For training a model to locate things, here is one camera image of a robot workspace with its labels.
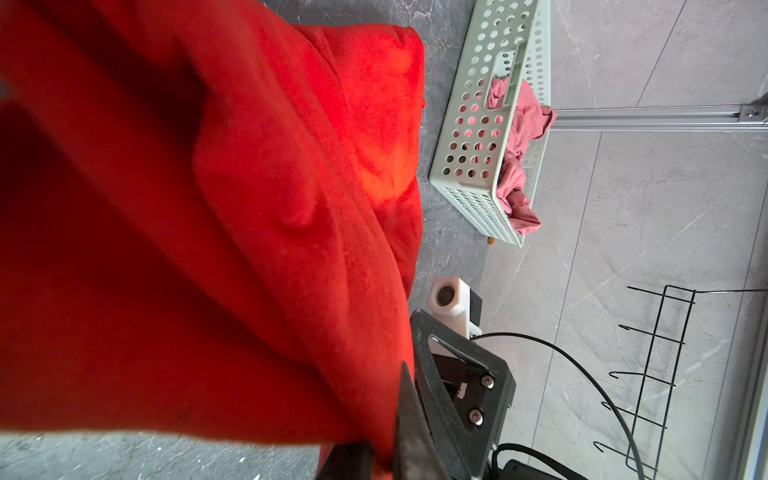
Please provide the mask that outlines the bright red t shirt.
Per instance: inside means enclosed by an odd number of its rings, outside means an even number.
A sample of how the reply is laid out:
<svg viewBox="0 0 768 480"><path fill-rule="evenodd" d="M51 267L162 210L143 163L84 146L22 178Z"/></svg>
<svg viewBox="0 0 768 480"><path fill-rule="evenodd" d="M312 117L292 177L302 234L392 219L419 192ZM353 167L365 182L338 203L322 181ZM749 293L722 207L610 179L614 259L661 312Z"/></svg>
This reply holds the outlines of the bright red t shirt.
<svg viewBox="0 0 768 480"><path fill-rule="evenodd" d="M369 443L423 232L408 27L1 5L1 426Z"/></svg>

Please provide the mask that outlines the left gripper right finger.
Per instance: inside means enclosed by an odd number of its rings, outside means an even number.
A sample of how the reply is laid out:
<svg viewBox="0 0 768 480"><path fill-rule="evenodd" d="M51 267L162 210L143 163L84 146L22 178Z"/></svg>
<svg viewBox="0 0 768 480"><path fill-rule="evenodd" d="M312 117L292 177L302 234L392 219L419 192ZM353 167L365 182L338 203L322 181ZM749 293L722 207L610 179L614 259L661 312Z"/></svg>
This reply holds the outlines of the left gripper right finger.
<svg viewBox="0 0 768 480"><path fill-rule="evenodd" d="M408 365L401 363L392 475L399 480L448 480Z"/></svg>

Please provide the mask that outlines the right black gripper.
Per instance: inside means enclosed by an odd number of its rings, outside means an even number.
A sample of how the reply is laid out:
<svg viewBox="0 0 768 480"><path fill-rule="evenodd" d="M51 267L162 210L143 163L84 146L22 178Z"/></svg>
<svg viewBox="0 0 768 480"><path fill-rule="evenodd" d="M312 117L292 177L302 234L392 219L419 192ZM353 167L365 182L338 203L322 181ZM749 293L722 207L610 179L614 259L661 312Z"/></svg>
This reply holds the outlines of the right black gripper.
<svg viewBox="0 0 768 480"><path fill-rule="evenodd" d="M415 384L436 453L453 479L486 479L515 380L507 363L424 310L410 317Z"/></svg>

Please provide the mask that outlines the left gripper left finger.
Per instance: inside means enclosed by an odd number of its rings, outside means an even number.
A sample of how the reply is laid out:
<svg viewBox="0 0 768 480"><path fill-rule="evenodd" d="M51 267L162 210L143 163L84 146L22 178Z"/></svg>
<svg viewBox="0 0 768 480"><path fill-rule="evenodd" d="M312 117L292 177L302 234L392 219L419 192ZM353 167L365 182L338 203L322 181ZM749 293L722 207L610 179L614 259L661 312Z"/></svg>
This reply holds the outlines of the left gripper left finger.
<svg viewBox="0 0 768 480"><path fill-rule="evenodd" d="M370 480L373 475L374 451L360 441L323 446L320 450L317 480Z"/></svg>

